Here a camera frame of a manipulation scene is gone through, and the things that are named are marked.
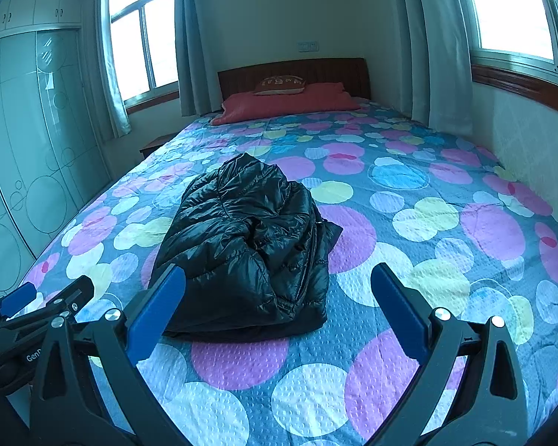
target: window frame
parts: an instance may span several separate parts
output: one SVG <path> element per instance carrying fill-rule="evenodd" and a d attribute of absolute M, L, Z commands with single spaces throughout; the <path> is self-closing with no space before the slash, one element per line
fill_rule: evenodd
<path fill-rule="evenodd" d="M 558 85 L 558 4 L 555 0 L 542 0 L 552 40 L 554 62 L 518 52 L 483 49 L 474 0 L 460 1 L 467 27 L 472 64 L 517 72 Z"/>
<path fill-rule="evenodd" d="M 149 100 L 155 100 L 159 97 L 166 96 L 169 94 L 173 94 L 178 89 L 178 81 L 171 82 L 169 84 L 161 85 L 157 87 L 155 83 L 155 74 L 153 72 L 153 62 L 151 59 L 151 53 L 149 49 L 149 35 L 147 31 L 147 22 L 144 12 L 144 7 L 147 3 L 150 3 L 153 0 L 137 0 L 134 3 L 131 3 L 128 6 L 122 8 L 119 12 L 114 15 L 110 15 L 110 24 L 115 23 L 122 17 L 125 17 L 132 12 L 138 11 L 138 21 L 140 23 L 140 35 L 141 35 L 141 42 L 143 46 L 143 58 L 144 58 L 144 66 L 147 71 L 147 81 L 149 82 L 149 90 L 143 92 L 134 97 L 129 97 L 124 101 L 124 107 L 126 110 L 129 110 L 133 106 L 137 106 L 140 103 Z"/>

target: bed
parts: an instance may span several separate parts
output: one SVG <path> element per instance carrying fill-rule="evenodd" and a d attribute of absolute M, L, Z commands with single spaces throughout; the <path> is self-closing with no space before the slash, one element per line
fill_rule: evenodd
<path fill-rule="evenodd" d="M 41 306 L 78 276 L 94 320 L 146 288 L 187 184 L 242 152 L 300 181 L 344 231 L 330 254 L 328 321 L 258 344 L 162 338 L 138 368 L 195 445 L 349 446 L 365 442 L 417 369 L 372 296 L 387 262 L 433 306 L 463 320 L 504 318 L 516 344 L 530 434 L 558 404 L 558 222 L 488 150 L 435 133 L 369 101 L 362 59 L 282 62 L 222 72 L 224 96 L 269 75 L 342 81 L 361 109 L 211 126 L 197 119 L 99 196 L 28 273 Z M 129 428 L 100 362 L 92 367 L 115 423 Z M 458 359 L 428 429 L 442 422 L 464 368 Z"/>

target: wall socket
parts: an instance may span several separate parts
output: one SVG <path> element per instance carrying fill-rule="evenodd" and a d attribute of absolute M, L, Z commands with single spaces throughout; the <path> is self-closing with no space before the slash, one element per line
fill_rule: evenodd
<path fill-rule="evenodd" d="M 298 52 L 318 52 L 318 41 L 298 42 Z"/>

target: brown cushion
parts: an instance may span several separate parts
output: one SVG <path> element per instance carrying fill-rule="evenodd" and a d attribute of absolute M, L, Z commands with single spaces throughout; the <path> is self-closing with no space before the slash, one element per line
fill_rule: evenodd
<path fill-rule="evenodd" d="M 254 89 L 256 96 L 274 96 L 287 94 L 301 94 L 306 83 L 301 77 L 294 75 L 277 75 L 268 77 L 260 82 Z"/>

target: blue gripper pad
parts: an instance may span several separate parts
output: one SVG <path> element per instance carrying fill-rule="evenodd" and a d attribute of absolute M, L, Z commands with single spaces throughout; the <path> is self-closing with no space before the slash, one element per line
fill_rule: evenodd
<path fill-rule="evenodd" d="M 138 312 L 128 328 L 126 354 L 135 366 L 148 359 L 159 342 L 186 291 L 186 276 L 179 266 L 170 267 L 155 282 L 148 293 L 149 301 Z"/>
<path fill-rule="evenodd" d="M 428 303 L 420 292 L 406 288 L 385 263 L 374 267 L 370 283 L 405 355 L 420 365 L 426 363 L 432 332 L 429 319 L 432 309 Z"/>
<path fill-rule="evenodd" d="M 10 318 L 29 305 L 37 297 L 35 285 L 27 282 L 0 300 L 0 315 Z"/>

